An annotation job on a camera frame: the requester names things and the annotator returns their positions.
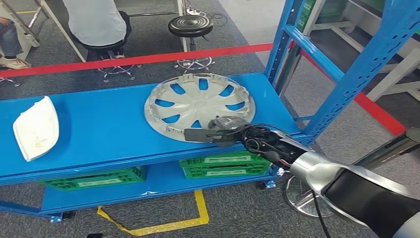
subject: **lower shelf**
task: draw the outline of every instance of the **lower shelf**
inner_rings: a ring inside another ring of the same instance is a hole
[[[123,185],[60,191],[47,187],[40,213],[50,214],[119,202],[152,198],[197,189],[275,179],[268,173],[257,176],[186,179],[178,161],[146,166],[146,181]]]

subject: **stool base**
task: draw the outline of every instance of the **stool base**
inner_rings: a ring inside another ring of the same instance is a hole
[[[0,82],[3,82],[3,81],[7,81],[7,82],[14,83],[14,86],[15,86],[15,87],[19,87],[19,86],[20,86],[20,83],[16,83],[15,81],[13,81],[13,80],[11,80],[11,79],[9,79],[9,78],[1,78],[1,77],[0,77]]]
[[[316,212],[314,197],[312,196],[311,189],[302,183],[297,177],[293,176],[287,181],[286,186],[286,200],[289,205],[301,214],[310,217],[318,217]],[[332,216],[333,213],[328,208],[328,205],[317,199],[319,209],[322,217]]]
[[[109,78],[108,75],[111,74],[119,74],[119,73],[125,73],[127,74],[130,78],[130,80],[134,80],[136,77],[134,77],[131,73],[130,70],[136,66],[137,68],[142,67],[141,64],[139,65],[131,65],[128,68],[123,68],[121,66],[115,66],[110,68],[109,70],[107,70],[106,68],[98,68],[98,71],[104,74],[104,83],[109,83]]]
[[[197,69],[206,69],[209,70],[209,66],[214,64],[215,62],[211,57],[201,58],[201,59],[182,59],[177,60],[176,65],[174,68],[183,68],[185,69],[184,73],[187,73],[189,70],[197,70]]]

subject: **black stool seat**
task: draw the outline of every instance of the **black stool seat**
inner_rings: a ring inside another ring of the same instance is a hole
[[[83,45],[83,47],[89,51],[103,52],[103,51],[117,51],[121,49],[127,43],[126,40],[120,40],[117,43],[106,45],[106,46],[88,46]]]
[[[205,16],[179,16],[168,24],[169,31],[179,37],[205,36],[213,30],[213,24]]]

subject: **shoe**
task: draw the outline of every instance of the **shoe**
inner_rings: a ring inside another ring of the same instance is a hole
[[[125,54],[124,54],[124,49],[123,48],[120,48],[118,50],[113,50],[112,52],[114,53],[116,59],[125,58]]]
[[[6,59],[4,57],[0,58],[0,65],[4,67],[12,68],[12,69],[23,69],[23,68],[31,67],[30,63],[22,59],[19,59],[19,58]]]

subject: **caster wheel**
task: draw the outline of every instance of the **caster wheel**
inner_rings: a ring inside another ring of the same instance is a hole
[[[75,211],[63,212],[63,219],[72,219],[76,216]]]
[[[265,190],[265,189],[267,189],[267,187],[265,186],[265,183],[264,182],[256,182],[256,187],[259,190]]]

